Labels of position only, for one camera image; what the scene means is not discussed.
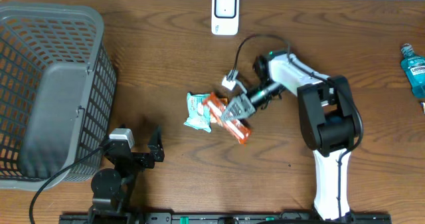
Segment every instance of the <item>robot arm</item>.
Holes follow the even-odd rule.
[[[301,133],[307,146],[313,150],[316,163],[315,210],[323,220],[336,220],[340,214],[346,216],[350,212],[347,201],[350,153],[343,156],[341,163],[339,158],[354,145],[354,138],[360,132],[347,79],[319,74],[294,54],[288,55],[284,51],[258,57],[254,70],[261,85],[233,98],[222,119],[247,118],[256,112],[257,107],[266,105],[285,89],[297,96]],[[336,109],[325,113],[323,107],[327,105],[335,105]]]

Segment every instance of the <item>mouthwash bottle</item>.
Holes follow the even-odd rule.
[[[402,45],[401,53],[404,56],[401,67],[412,85],[413,95],[425,98],[425,58],[416,55],[410,44]]]

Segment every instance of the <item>bottle cap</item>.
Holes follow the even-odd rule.
[[[412,45],[411,44],[404,44],[401,46],[401,53],[403,54],[403,56],[410,56],[414,53]]]

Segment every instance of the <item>wooden table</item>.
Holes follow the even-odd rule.
[[[409,42],[425,55],[423,1],[241,0],[239,33],[211,34],[211,0],[6,0],[87,5],[102,14],[104,42],[118,70],[110,129],[126,123],[137,150],[163,126],[165,161],[140,175],[132,205],[174,212],[281,212],[309,209],[315,164],[299,130],[298,104],[285,93],[249,119],[248,145],[218,126],[208,134],[186,127],[186,93],[220,87],[239,42],[252,33],[290,40],[304,63],[349,79],[365,139],[349,164],[349,204],[388,211],[394,223],[425,223],[425,116],[400,61]],[[256,55],[281,48],[270,39],[247,44],[239,70]],[[0,222],[28,223],[34,193],[1,190]],[[62,212],[86,212],[90,181],[62,183],[39,197],[37,223]]]

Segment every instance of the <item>laundry basket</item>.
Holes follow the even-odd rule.
[[[89,7],[0,5],[0,188],[36,191],[106,135],[116,74]],[[56,178],[83,181],[92,156]]]

